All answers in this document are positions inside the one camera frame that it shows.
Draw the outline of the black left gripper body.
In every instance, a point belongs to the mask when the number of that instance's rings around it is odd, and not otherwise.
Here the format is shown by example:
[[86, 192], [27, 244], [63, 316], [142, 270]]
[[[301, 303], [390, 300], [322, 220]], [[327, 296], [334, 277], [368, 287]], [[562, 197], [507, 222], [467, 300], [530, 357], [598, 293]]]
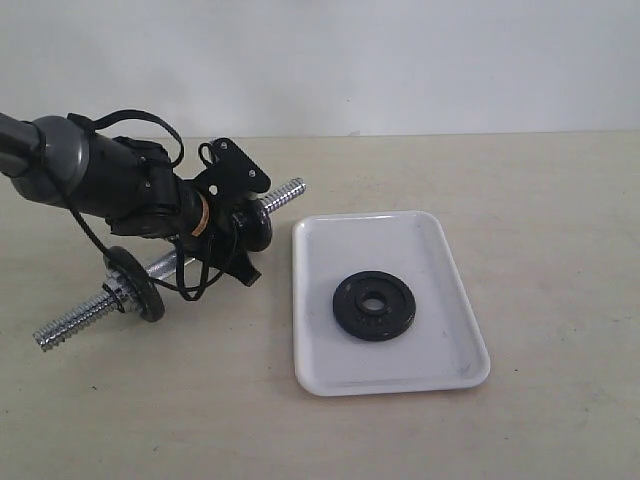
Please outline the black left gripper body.
[[169, 183], [175, 207], [172, 233], [176, 253], [206, 265], [231, 265], [240, 253], [240, 234], [232, 212], [240, 194], [225, 191], [212, 195], [193, 181]]

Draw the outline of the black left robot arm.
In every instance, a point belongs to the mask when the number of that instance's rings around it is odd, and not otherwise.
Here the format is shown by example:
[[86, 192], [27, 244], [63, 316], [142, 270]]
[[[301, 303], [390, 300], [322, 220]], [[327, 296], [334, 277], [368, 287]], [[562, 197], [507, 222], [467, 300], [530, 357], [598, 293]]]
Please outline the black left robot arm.
[[270, 178], [228, 138], [201, 144], [203, 170], [191, 179], [175, 171], [159, 143], [102, 130], [140, 120], [179, 134], [160, 117], [135, 109], [99, 119], [79, 114], [32, 122], [1, 117], [1, 172], [35, 203], [102, 218], [112, 234], [171, 240], [186, 256], [246, 286], [260, 276], [249, 255], [265, 249], [271, 231], [257, 196]]

